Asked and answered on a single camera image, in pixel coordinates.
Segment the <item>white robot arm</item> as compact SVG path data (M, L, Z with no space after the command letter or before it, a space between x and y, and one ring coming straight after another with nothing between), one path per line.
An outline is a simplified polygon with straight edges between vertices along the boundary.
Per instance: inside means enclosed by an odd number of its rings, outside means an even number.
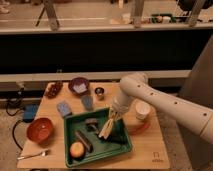
M134 98L143 100L213 144L213 109L150 87L147 75L142 72L124 76L120 80L119 88L112 101L112 110L117 115L127 113Z

